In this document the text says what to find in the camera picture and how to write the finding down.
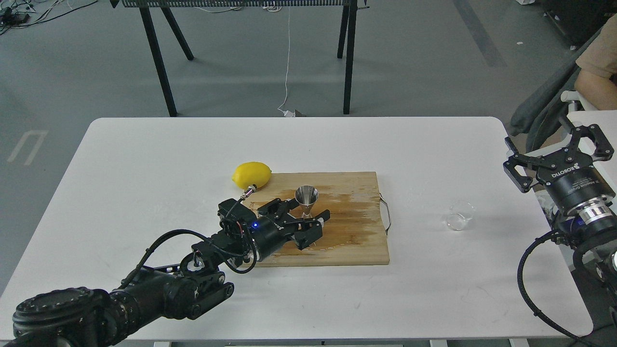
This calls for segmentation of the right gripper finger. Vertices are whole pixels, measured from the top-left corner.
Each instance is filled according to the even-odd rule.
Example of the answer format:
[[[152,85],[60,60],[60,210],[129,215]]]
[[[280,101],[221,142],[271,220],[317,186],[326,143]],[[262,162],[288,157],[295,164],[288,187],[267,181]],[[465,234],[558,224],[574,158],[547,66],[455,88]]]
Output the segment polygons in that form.
[[[544,160],[544,158],[529,157],[527,155],[520,154],[514,142],[509,137],[505,137],[504,140],[506,146],[512,152],[512,155],[509,155],[507,160],[503,163],[504,172],[519,191],[522,193],[527,193],[533,186],[533,178],[531,176],[520,174],[516,170],[516,167],[520,166],[522,168],[531,169],[532,171],[537,172],[540,168],[549,170],[550,165],[546,160]]]
[[[563,152],[568,152],[569,156],[573,156],[579,151],[579,142],[581,138],[587,138],[595,145],[592,161],[609,161],[615,153],[614,148],[604,135],[599,125],[591,124],[589,126],[574,125],[567,116],[559,118],[561,123],[568,133],[571,135],[568,144],[563,147]]]

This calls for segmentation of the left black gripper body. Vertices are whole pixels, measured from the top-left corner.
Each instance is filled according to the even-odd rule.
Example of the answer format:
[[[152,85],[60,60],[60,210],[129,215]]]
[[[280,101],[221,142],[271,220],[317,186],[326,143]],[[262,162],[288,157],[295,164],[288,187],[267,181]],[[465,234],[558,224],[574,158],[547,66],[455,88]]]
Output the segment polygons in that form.
[[[279,251],[287,242],[283,235],[282,218],[276,219],[273,215],[255,215],[255,213],[234,199],[228,199],[218,205],[220,217],[228,216],[231,219],[243,222],[251,233],[255,246],[256,261],[262,262],[269,255]]]

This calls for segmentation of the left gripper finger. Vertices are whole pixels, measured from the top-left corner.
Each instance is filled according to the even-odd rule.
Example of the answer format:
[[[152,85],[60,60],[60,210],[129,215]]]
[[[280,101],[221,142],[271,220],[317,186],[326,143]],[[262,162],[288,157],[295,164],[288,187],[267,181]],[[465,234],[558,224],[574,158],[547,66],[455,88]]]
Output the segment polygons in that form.
[[[295,242],[298,250],[304,250],[322,237],[322,227],[330,220],[330,210],[326,209],[316,217],[297,219],[290,214],[282,218],[283,235],[287,241]]]
[[[281,200],[276,198],[259,207],[257,211],[260,216],[273,215],[278,219],[297,207],[299,207],[299,202],[296,199]]]

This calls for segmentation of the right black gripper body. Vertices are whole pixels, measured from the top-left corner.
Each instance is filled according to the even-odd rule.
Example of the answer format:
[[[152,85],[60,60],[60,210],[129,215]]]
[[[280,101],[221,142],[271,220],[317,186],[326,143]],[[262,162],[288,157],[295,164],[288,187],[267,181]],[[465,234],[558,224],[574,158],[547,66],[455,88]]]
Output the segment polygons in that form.
[[[547,168],[538,168],[537,180],[562,215],[576,215],[578,206],[589,200],[610,202],[615,197],[615,191],[595,169],[590,155],[550,154],[544,159]]]

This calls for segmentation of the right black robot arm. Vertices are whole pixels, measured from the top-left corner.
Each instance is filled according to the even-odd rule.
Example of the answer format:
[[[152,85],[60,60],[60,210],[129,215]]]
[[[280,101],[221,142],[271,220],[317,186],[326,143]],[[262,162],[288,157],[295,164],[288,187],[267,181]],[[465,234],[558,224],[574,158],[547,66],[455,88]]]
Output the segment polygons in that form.
[[[616,323],[616,193],[597,171],[597,161],[611,160],[614,147],[600,126],[574,125],[567,117],[560,123],[569,131],[566,146],[548,154],[521,154],[513,141],[505,143],[512,154],[503,163],[507,176],[522,193],[535,185],[544,187],[557,212],[551,220],[551,230],[538,237],[520,259],[516,281],[524,302],[534,316],[577,343],[592,347],[593,342],[577,336],[551,320],[527,294],[523,270],[530,254],[546,241],[568,246],[572,262],[585,279],[604,288],[612,323]]]

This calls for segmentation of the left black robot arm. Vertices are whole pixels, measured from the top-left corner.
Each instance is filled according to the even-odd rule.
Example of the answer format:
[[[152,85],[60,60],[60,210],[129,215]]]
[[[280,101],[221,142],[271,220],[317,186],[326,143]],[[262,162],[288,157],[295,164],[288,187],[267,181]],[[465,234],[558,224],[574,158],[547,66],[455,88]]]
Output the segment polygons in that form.
[[[172,230],[147,248],[119,288],[106,292],[68,288],[39,294],[20,303],[13,314],[14,339],[9,347],[108,347],[159,318],[196,320],[234,293],[220,270],[243,274],[279,251],[287,242],[299,250],[322,237],[330,211],[297,218],[294,199],[273,199],[256,213],[241,200],[218,206],[220,230],[209,237],[191,230]],[[148,267],[146,261],[163,242],[179,235],[200,239],[180,264]]]

